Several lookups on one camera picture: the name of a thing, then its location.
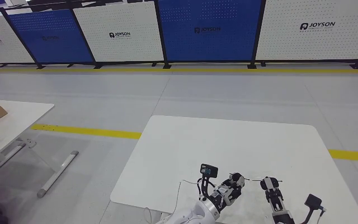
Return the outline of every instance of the joyson logo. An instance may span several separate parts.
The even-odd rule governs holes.
[[[48,41],[48,40],[58,40],[60,39],[59,36],[43,36],[43,40]]]
[[[331,29],[335,24],[336,22],[312,22],[311,24],[304,22],[301,24],[300,30]]]
[[[194,28],[195,34],[206,33],[206,32],[217,32],[222,30],[221,27],[196,27]]]
[[[110,37],[112,39],[130,38],[130,32],[110,32]]]

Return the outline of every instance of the black frame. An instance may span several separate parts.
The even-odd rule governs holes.
[[[148,1],[153,1],[154,2],[154,6],[156,9],[156,17],[157,17],[157,22],[158,22],[158,30],[159,30],[159,35],[160,35],[160,39],[161,39],[161,44],[162,44],[162,52],[163,52],[163,59],[164,60],[159,60],[159,61],[124,61],[124,62],[97,62],[93,56],[92,50],[90,48],[90,46],[88,45],[87,39],[82,31],[82,28],[76,18],[76,15],[73,11],[73,5],[72,3],[74,2],[81,2],[81,3],[85,3],[85,2],[93,2],[93,0],[84,0],[84,1],[72,1],[72,0],[64,0],[64,2],[59,2],[59,3],[49,3],[49,4],[38,4],[38,5],[32,5],[32,6],[21,6],[21,7],[15,7],[15,8],[0,8],[1,13],[3,14],[4,18],[6,19],[6,21],[8,22],[8,24],[10,25],[11,29],[15,32],[16,36],[19,38],[20,42],[24,45],[25,49],[27,50],[27,52],[30,54],[30,56],[32,57],[32,59],[34,60],[35,63],[3,63],[2,66],[0,67],[4,67],[8,64],[36,64],[38,69],[42,69],[44,68],[43,64],[68,64],[68,67],[71,67],[74,64],[84,64],[84,65],[94,65],[94,69],[99,69],[104,65],[121,65],[121,64],[144,64],[144,63],[151,63],[152,67],[155,67],[158,63],[164,63],[164,69],[169,69],[171,67],[171,65],[169,63],[250,63],[249,65],[247,65],[248,69],[256,69],[256,65],[255,63],[261,63],[261,66],[265,67],[266,63],[320,63],[320,62],[340,62],[340,63],[354,63],[351,64],[351,67],[354,69],[358,69],[358,59],[324,59],[324,60],[257,60],[256,59],[256,54],[257,54],[257,49],[258,49],[258,43],[260,40],[260,34],[261,34],[261,27],[262,27],[262,21],[263,21],[263,16],[265,13],[265,7],[266,7],[266,0],[261,0],[261,5],[260,5],[260,12],[259,12],[259,18],[258,18],[258,23],[257,23],[257,27],[256,27],[256,34],[255,34],[255,42],[254,42],[254,48],[253,48],[253,52],[252,52],[252,58],[251,60],[168,60],[167,59],[167,52],[166,52],[166,46],[165,46],[165,42],[164,42],[164,34],[163,34],[163,27],[162,27],[162,20],[161,20],[161,16],[160,16],[160,9],[159,9],[159,0],[144,0],[144,2],[148,2]],[[16,31],[14,25],[12,24],[8,14],[7,14],[7,10],[14,10],[14,9],[20,9],[20,8],[31,8],[31,7],[35,7],[35,6],[50,6],[50,5],[56,5],[56,4],[67,4],[68,9],[71,11],[72,16],[74,17],[74,20],[80,30],[81,36],[86,44],[86,47],[91,55],[92,58],[92,62],[69,62],[69,63],[64,63],[64,62],[60,62],[60,63],[39,63],[34,55],[32,54],[32,52],[29,50],[29,48],[27,47],[27,45],[25,44],[24,40],[20,37],[19,33]]]
[[[255,60],[258,48],[258,41],[260,40],[261,26],[263,21],[263,14],[265,13],[266,0],[261,1],[260,12],[258,14],[258,23],[256,27],[255,43],[253,46],[252,58],[250,64],[247,66],[248,69],[256,69]]]
[[[7,23],[10,25],[11,29],[13,30],[13,32],[16,34],[17,38],[20,40],[21,44],[25,47],[26,51],[29,53],[29,55],[31,56],[32,60],[34,60],[35,64],[37,65],[37,69],[43,69],[44,66],[41,65],[36,58],[34,57],[34,55],[32,54],[32,52],[29,50],[29,48],[27,47],[27,45],[25,44],[24,40],[21,38],[20,34],[17,32],[17,30],[15,29],[15,27],[13,26],[9,15],[6,12],[6,9],[4,9],[3,7],[0,8],[0,12],[1,14],[4,16],[5,20],[7,21]],[[2,67],[8,65],[8,64],[28,64],[28,63],[5,63],[3,64]]]

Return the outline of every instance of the blue panel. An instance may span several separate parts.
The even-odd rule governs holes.
[[[9,15],[40,63],[91,62],[91,55],[70,10]]]
[[[261,0],[159,0],[168,60],[251,60]]]

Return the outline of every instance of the cardboard box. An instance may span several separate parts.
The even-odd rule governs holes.
[[[6,110],[0,106],[0,118],[7,114]]]

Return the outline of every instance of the white panel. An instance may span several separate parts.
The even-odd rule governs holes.
[[[96,61],[163,60],[154,2],[76,8],[74,13]]]
[[[267,0],[256,58],[356,59],[357,9],[357,0]],[[323,22],[330,25],[310,27]]]
[[[3,16],[0,16],[0,63],[34,63]]]

